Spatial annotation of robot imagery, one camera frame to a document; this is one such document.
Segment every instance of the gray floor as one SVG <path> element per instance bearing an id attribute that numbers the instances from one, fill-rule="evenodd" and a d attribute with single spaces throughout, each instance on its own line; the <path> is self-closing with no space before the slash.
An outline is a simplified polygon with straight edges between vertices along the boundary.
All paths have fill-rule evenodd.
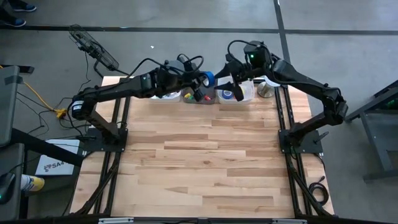
<path id="1" fill-rule="evenodd" d="M 273 0 L 31 0 L 37 12 L 20 14 L 30 25 L 70 25 L 177 28 L 253 28 L 277 29 Z M 395 0 L 279 0 L 286 29 L 314 30 L 398 30 L 398 1 Z M 224 62 L 226 45 L 233 39 L 264 40 L 282 56 L 279 34 L 178 33 L 178 32 L 92 32 L 118 59 L 120 69 L 132 70 L 145 57 L 159 61 L 183 52 L 205 57 L 204 70 L 217 72 Z M 370 96 L 397 79 L 398 36 L 396 35 L 287 35 L 290 58 L 296 69 L 320 82 L 341 88 L 349 112 L 369 101 Z M 242 55 L 241 45 L 233 48 Z M 0 30 L 0 63 L 31 65 L 31 76 L 24 76 L 47 100 L 56 105 L 73 96 L 85 79 L 86 63 L 69 39 L 68 32 Z M 90 85 L 101 79 L 89 58 Z M 145 64 L 140 71 L 152 69 Z M 25 87 L 19 91 L 34 95 Z M 21 98 L 36 111 L 38 107 Z M 313 114 L 321 104 L 310 98 Z M 50 131 L 40 138 L 75 135 L 75 130 L 59 126 L 55 116 L 43 114 Z M 39 125 L 36 114 L 18 103 L 14 126 L 30 131 Z M 42 128 L 33 135 L 44 132 Z M 380 165 L 359 120 L 351 124 L 325 127 L 323 139 L 326 173 L 337 215 L 345 218 L 398 222 L 398 181 L 365 184 L 364 174 L 377 172 Z M 51 192 L 31 200 L 30 215 L 59 215 L 71 189 Z"/>

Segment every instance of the wooden table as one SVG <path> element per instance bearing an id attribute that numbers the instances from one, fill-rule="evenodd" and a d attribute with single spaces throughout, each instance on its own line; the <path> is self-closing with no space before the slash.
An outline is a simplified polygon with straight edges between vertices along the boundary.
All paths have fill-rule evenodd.
<path id="1" fill-rule="evenodd" d="M 103 85 L 118 80 L 105 77 Z M 295 120 L 309 119 L 306 94 L 289 90 Z M 285 108 L 282 92 L 281 98 Z M 110 121 L 113 107 L 114 101 L 108 101 L 99 103 L 96 110 Z M 249 105 L 131 98 L 127 123 L 129 139 L 119 167 L 112 216 L 294 217 L 285 158 L 277 139 L 275 97 L 256 94 Z M 81 208 L 97 187 L 103 157 L 103 152 L 95 152 L 84 160 L 71 212 Z M 319 158 L 302 157 L 308 184 L 325 175 Z M 304 211 L 300 190 L 298 195 Z M 333 213 L 331 200 L 325 208 Z"/>

